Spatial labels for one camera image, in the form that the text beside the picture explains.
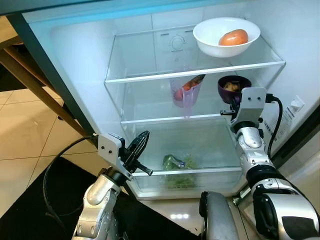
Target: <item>white bowl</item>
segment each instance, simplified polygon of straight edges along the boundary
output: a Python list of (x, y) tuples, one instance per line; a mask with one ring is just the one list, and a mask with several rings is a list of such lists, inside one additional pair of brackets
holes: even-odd
[[(221, 46), (220, 38), (228, 32), (243, 29), (248, 42), (240, 45)], [(235, 17), (217, 17), (200, 22), (193, 29), (198, 47), (205, 54), (216, 58), (228, 58), (243, 53), (259, 36), (260, 29), (254, 23)]]

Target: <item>crisper drawer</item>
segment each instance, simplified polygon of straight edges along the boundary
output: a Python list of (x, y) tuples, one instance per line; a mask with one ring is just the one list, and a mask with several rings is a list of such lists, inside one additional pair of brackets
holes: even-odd
[(138, 198), (199, 197), (202, 191), (232, 195), (242, 178), (233, 134), (224, 117), (124, 124), (128, 139), (150, 131), (139, 161), (153, 175), (133, 174)]

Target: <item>bowl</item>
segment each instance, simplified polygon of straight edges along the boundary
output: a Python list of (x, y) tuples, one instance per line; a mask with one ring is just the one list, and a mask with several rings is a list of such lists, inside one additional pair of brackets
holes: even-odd
[[(248, 42), (239, 45), (219, 45), (220, 38), (228, 32), (243, 29)], [(193, 29), (198, 47), (205, 54), (216, 58), (229, 58), (243, 53), (260, 36), (260, 29), (254, 23), (235, 17), (217, 17), (200, 22)]]
[[(240, 86), (240, 91), (229, 91), (224, 89), (224, 86), (226, 85), (227, 82), (231, 83), (238, 83)], [(219, 79), (218, 81), (218, 92), (222, 100), (226, 104), (230, 104), (232, 99), (236, 99), (241, 97), (241, 90), (244, 88), (250, 88), (251, 87), (251, 82), (249, 79), (243, 77), (243, 76), (237, 76), (237, 75), (230, 75), (230, 76), (224, 76)]]

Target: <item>wooden table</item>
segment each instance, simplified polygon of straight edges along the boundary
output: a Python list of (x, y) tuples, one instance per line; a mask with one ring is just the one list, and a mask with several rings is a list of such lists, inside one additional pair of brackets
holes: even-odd
[(22, 44), (22, 40), (7, 18), (0, 16), (0, 63), (74, 130), (82, 136), (87, 136), (86, 131), (73, 117), (42, 88), (38, 80), (56, 92), (50, 82), (41, 73), (33, 69), (24, 57), (16, 51), (12, 46), (16, 44)]

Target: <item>temperature dial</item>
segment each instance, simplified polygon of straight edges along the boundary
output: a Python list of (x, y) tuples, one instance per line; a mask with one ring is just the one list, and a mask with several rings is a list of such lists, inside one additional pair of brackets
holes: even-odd
[(179, 50), (185, 43), (185, 39), (182, 36), (174, 36), (171, 40), (171, 46), (174, 50)]

